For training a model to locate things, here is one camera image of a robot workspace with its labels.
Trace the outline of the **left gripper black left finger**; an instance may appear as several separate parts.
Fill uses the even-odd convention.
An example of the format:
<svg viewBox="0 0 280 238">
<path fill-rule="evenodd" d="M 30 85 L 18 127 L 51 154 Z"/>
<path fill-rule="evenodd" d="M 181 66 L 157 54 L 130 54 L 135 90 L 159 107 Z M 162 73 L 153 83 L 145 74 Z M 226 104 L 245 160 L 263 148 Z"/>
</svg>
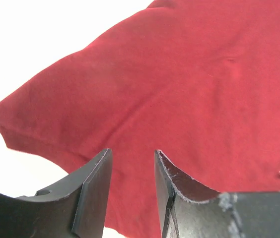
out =
<svg viewBox="0 0 280 238">
<path fill-rule="evenodd" d="M 0 193 L 0 238 L 100 238 L 112 174 L 112 151 L 34 196 Z"/>
</svg>

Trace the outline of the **dark red t-shirt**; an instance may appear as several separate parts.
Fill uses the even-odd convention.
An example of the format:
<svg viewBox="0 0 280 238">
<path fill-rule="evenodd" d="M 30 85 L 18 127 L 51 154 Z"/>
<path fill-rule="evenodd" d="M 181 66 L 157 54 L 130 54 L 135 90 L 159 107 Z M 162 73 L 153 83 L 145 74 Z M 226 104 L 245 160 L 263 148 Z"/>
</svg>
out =
<svg viewBox="0 0 280 238">
<path fill-rule="evenodd" d="M 280 191 L 280 0 L 155 0 L 0 102 L 8 148 L 68 173 L 113 151 L 106 227 L 158 238 L 153 153 Z"/>
</svg>

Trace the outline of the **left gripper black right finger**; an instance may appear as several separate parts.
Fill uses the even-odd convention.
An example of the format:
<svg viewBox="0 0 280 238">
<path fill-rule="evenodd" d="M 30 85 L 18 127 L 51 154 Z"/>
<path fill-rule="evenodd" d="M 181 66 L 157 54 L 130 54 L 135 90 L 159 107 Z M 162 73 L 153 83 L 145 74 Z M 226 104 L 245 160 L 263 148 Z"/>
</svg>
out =
<svg viewBox="0 0 280 238">
<path fill-rule="evenodd" d="M 280 238 L 280 191 L 215 191 L 154 153 L 161 235 L 164 238 Z"/>
</svg>

